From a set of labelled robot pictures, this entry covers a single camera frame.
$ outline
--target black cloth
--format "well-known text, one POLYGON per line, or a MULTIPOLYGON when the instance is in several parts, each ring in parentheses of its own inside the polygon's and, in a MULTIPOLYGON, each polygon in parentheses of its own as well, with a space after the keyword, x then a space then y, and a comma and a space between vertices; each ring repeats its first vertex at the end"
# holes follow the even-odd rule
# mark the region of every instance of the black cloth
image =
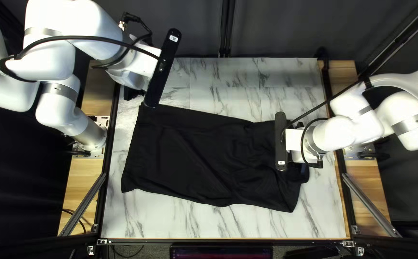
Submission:
POLYGON ((292 212, 308 175, 293 166, 275 169, 273 134, 274 121, 253 123, 165 105, 151 110, 142 103, 122 192, 140 189, 220 207, 241 203, 292 212))

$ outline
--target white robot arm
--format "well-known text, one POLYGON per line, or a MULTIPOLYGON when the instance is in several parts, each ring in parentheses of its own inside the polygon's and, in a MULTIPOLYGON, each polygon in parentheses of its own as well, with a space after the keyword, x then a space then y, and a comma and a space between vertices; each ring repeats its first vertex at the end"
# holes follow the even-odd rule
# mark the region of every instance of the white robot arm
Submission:
POLYGON ((8 57, 0 32, 0 107, 27 111, 42 82, 37 120, 71 136, 84 150, 101 148, 106 139, 105 128, 75 106, 80 87, 79 79, 73 75, 75 47, 107 64, 106 71, 116 82, 140 90, 153 76, 161 50, 139 39, 132 46, 118 44, 135 39, 125 36, 118 24, 91 0, 29 0, 24 50, 8 57), (80 39, 35 44, 57 36, 80 39))
POLYGON ((286 129, 286 150, 294 162, 322 159, 327 152, 373 142, 395 133, 407 150, 418 150, 418 71, 412 74, 381 74, 360 82, 330 102, 335 117, 302 129, 286 129), (368 88, 394 86, 405 90, 386 98, 374 111, 362 93, 368 88))

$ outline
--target marble surface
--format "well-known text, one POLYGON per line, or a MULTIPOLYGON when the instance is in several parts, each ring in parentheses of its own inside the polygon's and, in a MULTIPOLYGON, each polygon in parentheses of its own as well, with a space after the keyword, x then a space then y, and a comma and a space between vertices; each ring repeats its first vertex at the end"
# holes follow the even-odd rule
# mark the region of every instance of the marble surface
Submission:
MULTIPOLYGON (((333 156, 326 156, 323 169, 311 169, 293 213, 244 204, 215 207, 138 189, 121 193, 142 100, 120 97, 102 237, 345 237, 333 156)), ((316 59, 184 58, 174 61, 160 103, 259 122, 278 111, 293 119, 323 100, 316 59)), ((325 116, 322 108, 302 121, 325 116)))

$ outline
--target black curtain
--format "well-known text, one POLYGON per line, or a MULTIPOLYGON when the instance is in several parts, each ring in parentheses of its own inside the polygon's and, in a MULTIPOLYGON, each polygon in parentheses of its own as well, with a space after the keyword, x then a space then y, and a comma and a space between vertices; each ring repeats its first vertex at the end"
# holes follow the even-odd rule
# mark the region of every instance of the black curtain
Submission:
MULTIPOLYGON (((2 3, 0 29, 9 54, 21 51, 24 28, 2 3)), ((77 51, 76 58, 83 89, 89 56, 77 51)), ((38 99, 28 112, 0 108, 0 245, 58 234, 71 163, 63 150, 71 139, 35 119, 38 99)))

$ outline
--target qr code label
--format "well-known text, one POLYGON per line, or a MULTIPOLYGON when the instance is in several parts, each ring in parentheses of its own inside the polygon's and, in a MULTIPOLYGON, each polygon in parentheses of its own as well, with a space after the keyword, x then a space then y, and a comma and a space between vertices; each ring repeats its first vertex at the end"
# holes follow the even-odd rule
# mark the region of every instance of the qr code label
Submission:
POLYGON ((169 39, 170 39, 170 40, 172 40, 172 41, 175 41, 175 42, 177 42, 177 41, 178 41, 178 38, 177 38, 177 37, 175 37, 174 35, 171 35, 171 36, 169 37, 169 39))

